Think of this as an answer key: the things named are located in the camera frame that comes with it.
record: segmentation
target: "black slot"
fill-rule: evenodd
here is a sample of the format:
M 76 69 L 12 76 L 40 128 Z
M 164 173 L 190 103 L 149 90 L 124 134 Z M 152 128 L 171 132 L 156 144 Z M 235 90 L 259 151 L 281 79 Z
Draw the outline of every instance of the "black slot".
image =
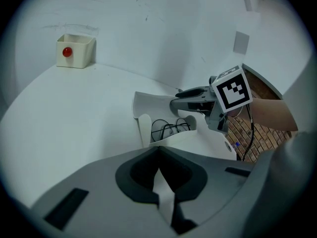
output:
M 248 171 L 248 170 L 232 168 L 232 167 L 226 168 L 225 171 L 229 172 L 229 173 L 232 173 L 232 174 L 235 174 L 235 175 L 242 176 L 242 177 L 248 177 L 249 174 L 251 173 L 251 171 Z
M 57 229 L 63 230 L 88 193 L 83 189 L 73 189 L 44 219 Z

